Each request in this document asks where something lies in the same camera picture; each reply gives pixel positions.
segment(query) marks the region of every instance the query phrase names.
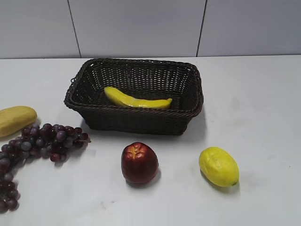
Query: apple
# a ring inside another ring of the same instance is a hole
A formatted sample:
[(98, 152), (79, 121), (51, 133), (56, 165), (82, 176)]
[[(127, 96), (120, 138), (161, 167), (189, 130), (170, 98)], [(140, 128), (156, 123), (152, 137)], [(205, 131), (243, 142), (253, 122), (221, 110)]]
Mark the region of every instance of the apple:
[(125, 147), (121, 156), (121, 170), (124, 178), (132, 184), (146, 184), (158, 172), (158, 158), (147, 145), (135, 142)]

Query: grape bunch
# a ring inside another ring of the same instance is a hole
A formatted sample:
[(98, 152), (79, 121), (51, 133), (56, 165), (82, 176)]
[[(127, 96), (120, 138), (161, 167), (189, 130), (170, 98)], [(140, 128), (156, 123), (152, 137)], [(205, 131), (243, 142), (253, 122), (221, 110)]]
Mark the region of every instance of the grape bunch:
[(67, 152), (81, 148), (89, 143), (87, 133), (79, 127), (51, 125), (46, 123), (42, 128), (38, 124), (22, 129), (22, 135), (10, 140), (1, 147), (0, 152), (0, 212), (14, 210), (17, 205), (18, 191), (11, 170), (19, 162), (30, 157), (50, 158), (53, 162), (64, 162)]

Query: white table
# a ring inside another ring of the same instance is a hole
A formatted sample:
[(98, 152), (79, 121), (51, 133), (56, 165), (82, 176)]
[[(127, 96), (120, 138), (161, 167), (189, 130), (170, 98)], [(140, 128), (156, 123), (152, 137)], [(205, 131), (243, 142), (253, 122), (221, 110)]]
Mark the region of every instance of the white table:
[[(204, 108), (180, 137), (89, 130), (63, 104), (87, 59), (0, 60), (0, 109), (32, 106), (42, 124), (82, 125), (92, 139), (61, 167), (39, 159), (21, 168), (20, 206), (0, 215), (1, 226), (300, 225), (301, 56), (164, 59), (201, 73)], [(153, 148), (161, 170), (144, 189), (130, 187), (120, 169), (135, 141)], [(198, 157), (209, 146), (236, 159), (238, 186), (201, 176)]]

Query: brown wicker basket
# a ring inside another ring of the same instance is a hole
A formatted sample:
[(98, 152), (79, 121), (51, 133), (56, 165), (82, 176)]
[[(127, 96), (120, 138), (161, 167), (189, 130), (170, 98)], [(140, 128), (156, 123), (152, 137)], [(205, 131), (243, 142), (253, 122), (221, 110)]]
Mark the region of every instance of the brown wicker basket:
[[(170, 109), (115, 106), (104, 94), (112, 86), (135, 98), (172, 98)], [(95, 130), (180, 135), (204, 102), (201, 78), (189, 63), (100, 58), (85, 62), (71, 80), (64, 103)]]

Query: yellow squash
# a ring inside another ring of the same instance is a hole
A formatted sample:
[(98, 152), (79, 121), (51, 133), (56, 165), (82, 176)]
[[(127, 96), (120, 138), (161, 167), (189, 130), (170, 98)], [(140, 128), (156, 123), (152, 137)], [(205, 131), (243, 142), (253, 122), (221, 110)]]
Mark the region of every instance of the yellow squash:
[(0, 137), (17, 132), (25, 126), (35, 122), (37, 113), (27, 106), (15, 106), (0, 111)]
[(166, 100), (144, 100), (144, 99), (136, 99), (129, 95), (124, 94), (120, 90), (114, 87), (105, 87), (104, 93), (107, 98), (118, 106), (123, 107), (145, 107), (145, 108), (161, 108), (168, 109), (170, 108), (170, 104), (172, 99)]
[(239, 169), (232, 156), (219, 147), (210, 147), (199, 156), (199, 166), (215, 185), (230, 187), (239, 181)]

